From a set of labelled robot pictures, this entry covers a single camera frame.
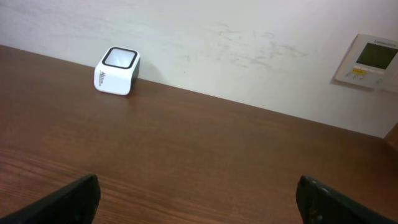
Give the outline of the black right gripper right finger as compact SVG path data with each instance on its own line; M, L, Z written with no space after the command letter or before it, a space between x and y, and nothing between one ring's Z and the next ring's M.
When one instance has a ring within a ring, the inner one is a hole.
M301 176L295 198L304 224L397 224L307 175Z

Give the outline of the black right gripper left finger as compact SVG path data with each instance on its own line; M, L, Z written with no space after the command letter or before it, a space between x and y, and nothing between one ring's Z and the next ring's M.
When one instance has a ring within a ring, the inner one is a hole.
M86 175L1 218L3 224L92 224L101 198L98 178Z

